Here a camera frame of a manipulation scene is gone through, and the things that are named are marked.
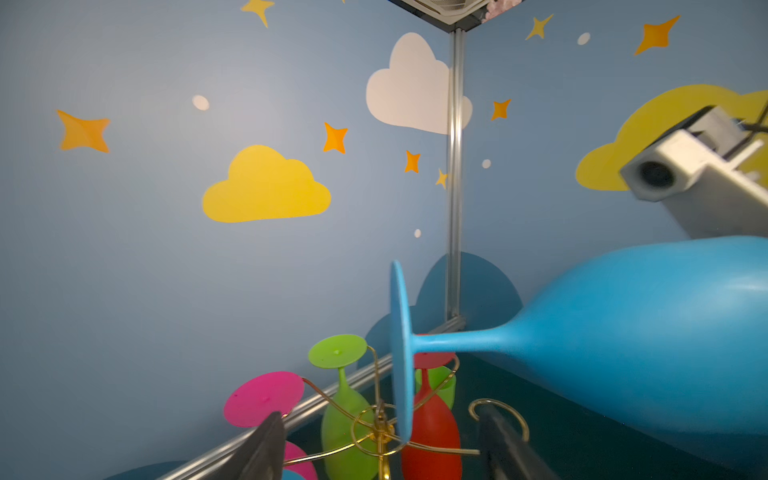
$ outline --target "yellow cloud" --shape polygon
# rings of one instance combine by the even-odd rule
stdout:
[[[203,211],[217,222],[308,217],[328,209],[331,193],[301,161],[288,160],[262,145],[241,151],[230,164],[228,180],[203,196]]]
[[[714,85],[688,85],[670,90],[634,112],[619,130],[614,143],[587,154],[576,169],[576,180],[592,190],[629,190],[619,170],[668,128],[707,105],[718,105],[731,117],[753,123],[766,101],[768,90],[745,95]],[[768,143],[768,135],[759,136]],[[739,170],[757,171],[760,173],[758,183],[768,188],[768,147],[757,151]]]

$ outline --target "camera lens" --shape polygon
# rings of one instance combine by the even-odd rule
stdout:
[[[667,165],[658,162],[645,162],[640,166],[640,176],[645,183],[656,188],[674,185],[674,174]]]

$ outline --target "white dot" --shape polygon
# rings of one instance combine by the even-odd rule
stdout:
[[[208,102],[208,99],[205,98],[203,95],[195,95],[192,97],[192,105],[195,106],[197,110],[207,110],[210,108],[210,103]]]

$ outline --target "white camera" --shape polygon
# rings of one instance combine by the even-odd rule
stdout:
[[[763,146],[719,107],[672,127],[621,169],[640,200],[661,201],[692,238],[768,237],[768,190],[737,168]]]

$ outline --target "white cloud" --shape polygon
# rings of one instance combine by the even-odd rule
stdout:
[[[395,44],[389,68],[368,80],[366,103],[385,124],[447,135],[449,69],[421,35],[406,33]],[[472,102],[464,97],[463,127],[472,117]]]

